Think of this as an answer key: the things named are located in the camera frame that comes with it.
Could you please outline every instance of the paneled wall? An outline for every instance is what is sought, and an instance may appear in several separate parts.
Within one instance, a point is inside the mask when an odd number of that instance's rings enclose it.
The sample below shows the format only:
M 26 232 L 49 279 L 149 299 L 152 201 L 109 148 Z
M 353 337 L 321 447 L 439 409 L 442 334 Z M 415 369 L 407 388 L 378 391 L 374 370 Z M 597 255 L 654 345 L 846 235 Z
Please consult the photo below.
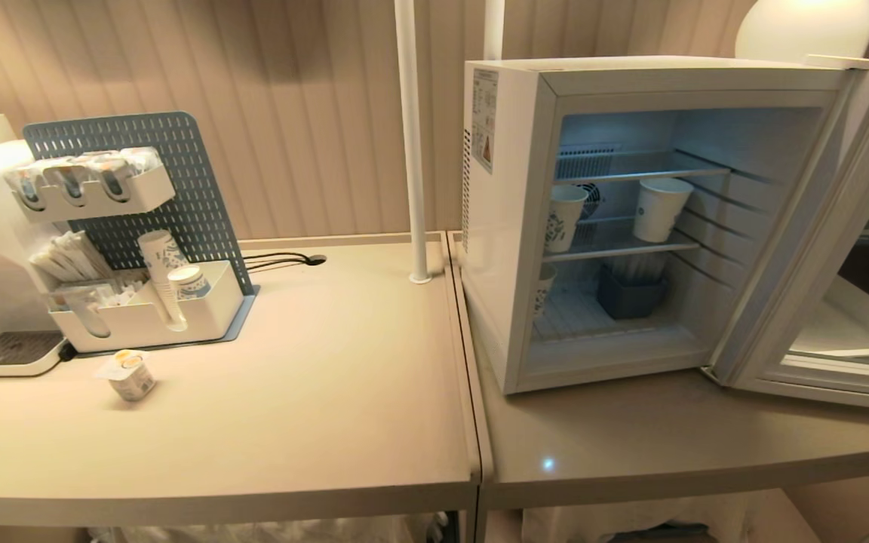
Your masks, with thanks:
M 730 56 L 753 0 L 508 0 L 504 56 Z M 416 0 L 428 227 L 459 226 L 483 0 Z M 241 238 L 407 230 L 391 0 L 0 0 L 0 113 L 183 109 Z

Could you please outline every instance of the white mini fridge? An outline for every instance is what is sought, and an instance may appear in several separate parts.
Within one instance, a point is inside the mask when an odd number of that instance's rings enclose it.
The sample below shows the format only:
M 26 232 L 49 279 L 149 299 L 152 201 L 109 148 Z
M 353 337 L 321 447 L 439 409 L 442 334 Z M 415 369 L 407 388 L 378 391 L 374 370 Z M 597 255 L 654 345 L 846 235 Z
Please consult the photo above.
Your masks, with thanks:
M 869 406 L 866 69 L 468 62 L 463 145 L 462 282 L 505 393 L 699 367 Z M 689 199 L 643 241 L 666 183 Z

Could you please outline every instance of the fridge label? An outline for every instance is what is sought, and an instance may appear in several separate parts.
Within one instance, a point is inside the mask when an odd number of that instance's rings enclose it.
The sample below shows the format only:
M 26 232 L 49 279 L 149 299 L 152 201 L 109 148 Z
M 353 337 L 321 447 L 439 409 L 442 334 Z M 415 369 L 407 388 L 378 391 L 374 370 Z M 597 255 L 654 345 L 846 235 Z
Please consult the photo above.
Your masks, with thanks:
M 498 72 L 476 69 L 471 88 L 474 94 L 471 100 L 471 153 L 492 173 Z

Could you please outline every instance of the white tray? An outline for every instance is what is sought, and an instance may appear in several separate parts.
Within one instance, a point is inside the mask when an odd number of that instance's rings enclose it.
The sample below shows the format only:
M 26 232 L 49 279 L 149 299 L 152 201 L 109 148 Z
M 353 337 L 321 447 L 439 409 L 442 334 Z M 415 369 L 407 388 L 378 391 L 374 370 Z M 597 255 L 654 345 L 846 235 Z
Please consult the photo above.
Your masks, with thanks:
M 123 185 L 130 193 L 130 200 L 117 202 L 106 195 L 103 184 L 99 181 L 82 183 L 82 199 L 85 205 L 76 207 L 70 204 L 62 195 L 58 186 L 44 186 L 39 189 L 39 197 L 45 200 L 45 209 L 41 212 L 30 210 L 22 203 L 13 190 L 15 204 L 25 213 L 31 222 L 59 222 L 62 220 L 92 219 L 96 216 L 117 216 L 118 214 L 145 213 L 156 209 L 176 195 L 166 166 L 159 166 L 125 179 Z
M 869 295 L 839 275 L 791 351 L 828 357 L 869 357 Z
M 244 294 L 230 262 L 196 262 L 196 265 L 203 269 L 203 275 L 210 282 L 210 292 L 203 298 L 180 300 L 180 310 L 186 317 L 186 330 L 173 331 L 166 327 L 166 310 L 149 282 L 127 305 L 100 307 L 97 310 L 109 327 L 109 337 L 93 336 L 71 311 L 55 311 L 49 315 L 80 353 L 172 345 L 222 337 L 237 315 Z

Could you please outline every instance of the beige table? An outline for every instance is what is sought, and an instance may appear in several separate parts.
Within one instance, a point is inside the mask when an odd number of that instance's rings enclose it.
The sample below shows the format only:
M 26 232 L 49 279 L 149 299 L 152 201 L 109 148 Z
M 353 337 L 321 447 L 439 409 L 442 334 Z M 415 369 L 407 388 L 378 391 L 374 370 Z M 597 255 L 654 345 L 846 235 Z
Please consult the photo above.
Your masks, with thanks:
M 480 532 L 489 510 L 869 475 L 867 409 L 729 391 L 696 370 L 506 397 L 463 313 L 462 335 L 482 443 Z
M 241 336 L 156 351 L 159 383 L 142 402 L 93 378 L 101 358 L 0 379 L 0 525 L 474 509 L 480 465 L 444 236 L 428 241 L 435 277 L 421 286 L 407 279 L 404 236 L 245 245 L 328 260 L 252 275 L 262 291 Z

